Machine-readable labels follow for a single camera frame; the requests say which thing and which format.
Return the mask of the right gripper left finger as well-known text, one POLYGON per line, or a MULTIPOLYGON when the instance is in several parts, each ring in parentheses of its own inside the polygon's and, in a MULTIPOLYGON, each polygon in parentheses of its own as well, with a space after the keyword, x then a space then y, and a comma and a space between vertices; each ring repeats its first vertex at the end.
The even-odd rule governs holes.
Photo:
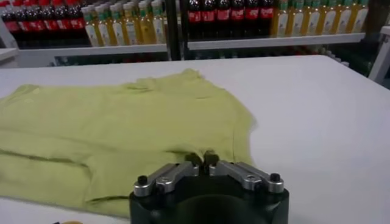
POLYGON ((168 163, 149 176, 139 176, 133 185, 133 194, 137 197, 148 197, 157 188, 164 194, 170 193, 182 178, 198 176, 201 165, 202 160, 197 154, 187 154, 182 163, 168 163))

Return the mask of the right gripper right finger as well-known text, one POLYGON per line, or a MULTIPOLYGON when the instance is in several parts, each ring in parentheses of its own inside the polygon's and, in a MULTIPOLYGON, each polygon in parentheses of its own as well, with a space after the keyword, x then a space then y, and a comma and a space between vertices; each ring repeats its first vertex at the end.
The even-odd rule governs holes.
POLYGON ((284 181, 278 173, 268 174, 244 162, 220 160, 211 150, 204 154, 204 165, 209 175, 231 177, 248 191, 256 191, 259 188, 272 194, 281 194, 284 191, 284 181))

